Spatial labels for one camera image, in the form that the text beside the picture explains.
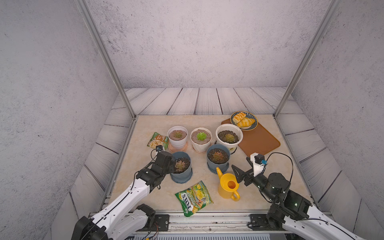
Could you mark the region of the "blue pot succulent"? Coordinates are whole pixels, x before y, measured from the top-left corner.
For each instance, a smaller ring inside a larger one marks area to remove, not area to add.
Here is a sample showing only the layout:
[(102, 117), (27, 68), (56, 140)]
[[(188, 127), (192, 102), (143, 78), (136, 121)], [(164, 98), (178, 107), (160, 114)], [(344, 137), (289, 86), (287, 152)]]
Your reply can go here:
[(229, 168), (229, 150), (220, 144), (212, 145), (207, 150), (207, 165), (213, 174), (217, 174), (217, 168), (225, 173)]
[(174, 172), (171, 178), (175, 183), (184, 184), (188, 182), (193, 175), (193, 169), (190, 156), (185, 152), (176, 152), (173, 154), (175, 158)]

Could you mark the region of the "yellow plastic watering can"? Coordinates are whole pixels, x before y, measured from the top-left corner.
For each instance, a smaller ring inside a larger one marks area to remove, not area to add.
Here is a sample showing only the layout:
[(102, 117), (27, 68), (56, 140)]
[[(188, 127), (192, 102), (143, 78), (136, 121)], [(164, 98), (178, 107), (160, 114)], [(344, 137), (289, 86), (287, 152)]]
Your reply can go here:
[(223, 174), (219, 167), (216, 167), (217, 174), (219, 177), (218, 193), (224, 199), (232, 199), (237, 202), (241, 199), (238, 188), (239, 183), (234, 174), (226, 173)]

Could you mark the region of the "white ribbed pot green succulent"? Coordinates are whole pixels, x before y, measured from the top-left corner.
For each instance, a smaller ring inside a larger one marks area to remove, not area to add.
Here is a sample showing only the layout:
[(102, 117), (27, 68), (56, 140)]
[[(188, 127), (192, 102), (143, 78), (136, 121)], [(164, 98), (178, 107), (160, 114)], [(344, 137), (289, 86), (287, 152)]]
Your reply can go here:
[(205, 153), (211, 145), (212, 133), (206, 128), (196, 128), (190, 135), (193, 149)]

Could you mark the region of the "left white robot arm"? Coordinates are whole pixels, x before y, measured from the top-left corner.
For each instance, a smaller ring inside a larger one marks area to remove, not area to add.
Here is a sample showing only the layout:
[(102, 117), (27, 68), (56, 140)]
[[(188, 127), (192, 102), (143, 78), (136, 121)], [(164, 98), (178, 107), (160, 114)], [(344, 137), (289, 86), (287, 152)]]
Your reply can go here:
[(175, 171), (176, 159), (166, 151), (135, 173), (131, 185), (112, 203), (91, 218), (77, 221), (72, 240), (125, 240), (132, 233), (151, 231), (156, 211), (146, 204), (137, 204), (159, 187), (166, 175)]

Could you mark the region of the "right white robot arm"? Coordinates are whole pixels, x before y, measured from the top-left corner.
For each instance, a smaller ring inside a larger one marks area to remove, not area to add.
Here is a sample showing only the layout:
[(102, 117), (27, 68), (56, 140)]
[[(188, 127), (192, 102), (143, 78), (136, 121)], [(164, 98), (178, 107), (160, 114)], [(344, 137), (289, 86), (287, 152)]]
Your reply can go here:
[(238, 183), (254, 185), (271, 204), (261, 229), (286, 230), (305, 240), (359, 240), (360, 237), (336, 223), (310, 200), (292, 191), (291, 179), (281, 173), (265, 176), (268, 160), (254, 153), (246, 158), (251, 166), (243, 171), (235, 165), (232, 170)]

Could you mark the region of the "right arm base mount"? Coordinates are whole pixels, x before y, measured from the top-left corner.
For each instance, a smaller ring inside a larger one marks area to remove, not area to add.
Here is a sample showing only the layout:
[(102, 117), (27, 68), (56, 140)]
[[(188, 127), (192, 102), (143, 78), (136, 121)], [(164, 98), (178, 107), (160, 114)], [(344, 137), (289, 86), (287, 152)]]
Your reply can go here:
[(253, 231), (282, 231), (285, 215), (251, 214), (247, 227)]

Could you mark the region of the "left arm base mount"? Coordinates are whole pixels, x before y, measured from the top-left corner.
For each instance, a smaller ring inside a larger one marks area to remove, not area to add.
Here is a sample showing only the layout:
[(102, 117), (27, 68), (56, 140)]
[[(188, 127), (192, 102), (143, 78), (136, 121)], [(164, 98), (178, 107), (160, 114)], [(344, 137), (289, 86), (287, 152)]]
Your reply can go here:
[(170, 215), (156, 214), (150, 216), (146, 225), (139, 232), (167, 232), (169, 230)]

